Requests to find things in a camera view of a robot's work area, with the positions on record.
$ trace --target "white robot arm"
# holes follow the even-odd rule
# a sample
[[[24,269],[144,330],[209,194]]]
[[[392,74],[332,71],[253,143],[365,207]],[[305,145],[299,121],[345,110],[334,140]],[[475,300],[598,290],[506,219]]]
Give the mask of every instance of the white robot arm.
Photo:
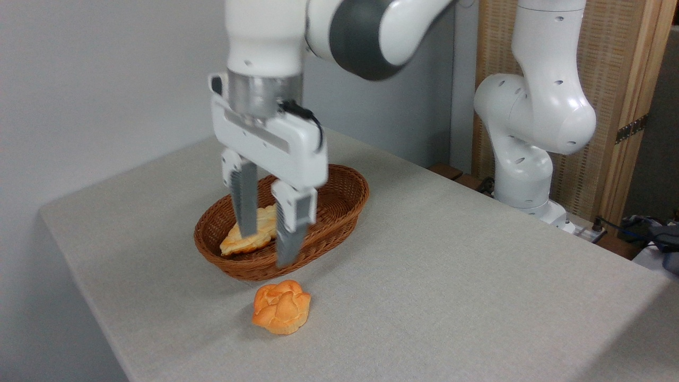
[[[524,77],[491,75],[474,99],[493,145],[495,198],[565,230],[574,227],[549,200],[547,151],[572,154],[594,134],[576,64],[584,8],[585,0],[519,1],[512,52]]]
[[[323,129],[313,113],[298,105],[307,50],[367,80],[383,80],[407,64],[433,20],[453,2],[225,0],[227,71],[210,79],[215,134],[227,146],[224,182],[247,236],[256,232],[257,166],[279,178],[272,186],[279,266],[294,261],[316,219],[316,188],[327,180]],[[574,66],[580,24],[571,20],[577,12],[582,16],[584,2],[519,0],[514,45],[527,76],[489,79],[490,88],[502,91],[480,88],[475,102],[488,126],[501,126],[503,134],[512,131],[517,137],[508,150],[532,152],[526,143],[532,142],[569,153],[591,137],[582,126],[593,111],[587,109]],[[534,34],[536,23],[537,31],[549,33]],[[560,29],[552,31],[553,26]],[[570,37],[564,41],[563,35],[574,36],[574,42]],[[546,161],[541,155],[536,160]]]

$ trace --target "wicker basket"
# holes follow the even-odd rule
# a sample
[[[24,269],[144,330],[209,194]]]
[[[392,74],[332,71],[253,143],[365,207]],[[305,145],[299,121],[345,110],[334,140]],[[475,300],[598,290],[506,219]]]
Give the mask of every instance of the wicker basket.
[[[271,195],[274,181],[272,175],[259,181],[259,207],[275,204]],[[309,227],[296,261],[284,268],[276,267],[275,240],[249,254],[222,257],[219,244],[236,223],[231,195],[205,211],[196,224],[194,241],[209,262],[231,277],[250,281],[273,279],[307,265],[344,241],[356,227],[368,195],[368,183],[358,171],[330,164],[328,182],[318,190],[316,223]]]

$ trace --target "bun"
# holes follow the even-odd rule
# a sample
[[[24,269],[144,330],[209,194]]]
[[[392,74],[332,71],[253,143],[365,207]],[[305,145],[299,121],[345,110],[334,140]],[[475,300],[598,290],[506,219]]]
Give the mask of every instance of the bun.
[[[229,256],[234,254],[248,254],[259,248],[265,247],[272,239],[276,238],[276,207],[270,205],[266,208],[257,209],[257,234],[243,239],[240,236],[238,223],[231,228],[229,234],[219,245],[221,254]]]
[[[311,295],[294,280],[261,287],[255,295],[253,324],[274,334],[292,334],[309,316]]]

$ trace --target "wall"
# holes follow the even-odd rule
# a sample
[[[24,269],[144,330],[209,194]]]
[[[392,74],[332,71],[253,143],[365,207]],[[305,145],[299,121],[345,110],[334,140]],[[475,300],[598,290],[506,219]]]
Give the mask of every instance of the wall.
[[[37,209],[211,135],[222,9],[0,2],[0,380],[125,380]],[[448,12],[413,63],[378,84],[309,60],[306,105],[415,163],[447,162],[451,38]]]

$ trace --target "cable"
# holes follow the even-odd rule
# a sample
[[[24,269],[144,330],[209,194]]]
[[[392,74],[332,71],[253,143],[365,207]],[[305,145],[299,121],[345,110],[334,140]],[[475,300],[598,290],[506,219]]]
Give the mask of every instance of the cable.
[[[320,122],[318,121],[318,118],[316,118],[316,116],[314,115],[314,112],[298,105],[294,99],[281,101],[278,103],[278,106],[283,111],[287,111],[288,113],[294,114],[304,120],[311,120],[316,124],[316,126],[318,127],[318,133],[320,135],[316,153],[320,152],[320,149],[323,148],[323,139],[325,137],[323,136],[323,127],[320,125]]]
[[[607,225],[609,225],[609,226],[611,226],[611,227],[617,229],[618,231],[620,231],[620,232],[622,232],[622,233],[624,233],[624,234],[626,234],[626,235],[638,237],[639,239],[645,239],[645,238],[646,238],[645,236],[636,234],[636,233],[634,233],[634,232],[632,232],[632,231],[628,231],[628,230],[624,229],[623,227],[618,226],[617,224],[613,224],[613,223],[609,222],[608,220],[602,218],[601,216],[597,216],[597,217],[596,217],[596,219],[594,220],[594,224],[597,224],[597,220],[606,223]]]
[[[654,236],[643,236],[643,235],[639,235],[639,234],[636,234],[634,232],[628,231],[628,230],[618,226],[617,224],[613,224],[613,223],[609,222],[608,220],[602,218],[601,216],[596,217],[596,219],[594,220],[594,224],[597,224],[597,220],[599,220],[600,222],[606,223],[607,225],[617,229],[618,231],[620,231],[624,234],[627,234],[627,235],[633,236],[633,237],[637,237],[641,241],[646,241],[646,242],[652,241],[653,243],[666,245],[670,248],[676,248],[677,247],[677,245],[675,243],[670,243],[670,242],[667,242],[667,241],[658,240],[658,236],[665,235],[665,236],[669,236],[669,237],[679,237],[679,235],[673,235],[673,234],[669,234],[669,233],[661,233],[661,234],[657,234],[657,235],[654,235]]]

